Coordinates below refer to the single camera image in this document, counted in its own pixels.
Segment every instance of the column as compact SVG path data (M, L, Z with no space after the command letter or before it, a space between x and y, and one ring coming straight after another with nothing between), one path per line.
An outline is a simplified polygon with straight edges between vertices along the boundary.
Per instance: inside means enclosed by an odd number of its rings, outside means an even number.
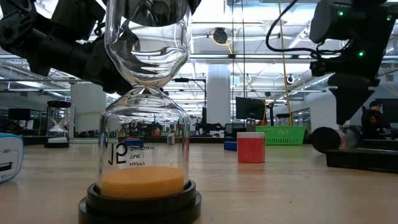
M206 78L207 123L231 123L230 72L228 65L209 65Z
M102 87L92 83L71 85L71 102L75 131L92 131L100 128L101 112L106 108L106 93Z

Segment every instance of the white lid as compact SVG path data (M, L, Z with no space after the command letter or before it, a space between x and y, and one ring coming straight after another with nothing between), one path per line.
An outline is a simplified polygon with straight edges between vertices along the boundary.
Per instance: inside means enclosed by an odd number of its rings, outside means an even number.
M266 134L265 133L245 132L245 133L238 133L237 137L238 138L265 138Z

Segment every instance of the blue object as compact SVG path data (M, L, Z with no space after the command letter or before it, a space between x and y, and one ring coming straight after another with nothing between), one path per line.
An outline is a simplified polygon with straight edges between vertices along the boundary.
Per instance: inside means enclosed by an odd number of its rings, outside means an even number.
M0 184L11 180L22 167L24 141L20 136L0 133Z
M129 146L139 146L139 147L144 147L144 141L141 139L125 139L123 140L123 143L129 147Z
M224 142L224 150L237 151L238 150L238 146L236 145L236 142L226 141L226 142Z

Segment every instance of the computer monitor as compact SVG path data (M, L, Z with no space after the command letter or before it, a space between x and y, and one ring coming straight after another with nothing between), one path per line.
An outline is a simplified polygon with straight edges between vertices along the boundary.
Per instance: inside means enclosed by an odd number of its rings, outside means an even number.
M236 119L264 119L265 105L262 100L243 97L236 97L235 100Z
M9 108L8 119L14 121L28 121L30 120L30 109Z
M384 119L388 123L398 123L398 99L376 99L382 105Z

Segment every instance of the hourglass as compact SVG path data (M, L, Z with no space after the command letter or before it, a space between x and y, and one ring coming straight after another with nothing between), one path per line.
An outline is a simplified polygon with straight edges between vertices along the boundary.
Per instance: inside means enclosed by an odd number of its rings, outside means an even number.
M132 90L102 112L98 180L79 203L79 221L193 223L201 195L189 179L189 117L162 91L189 58L190 7L185 0L109 0L106 9L105 47ZM126 124L143 137L168 123L181 130L173 146L111 141Z
M71 105L70 102L66 101L48 101L47 102L47 117L53 126L47 131L47 135L50 137L63 136L65 137L68 133L66 127L69 124L68 109Z

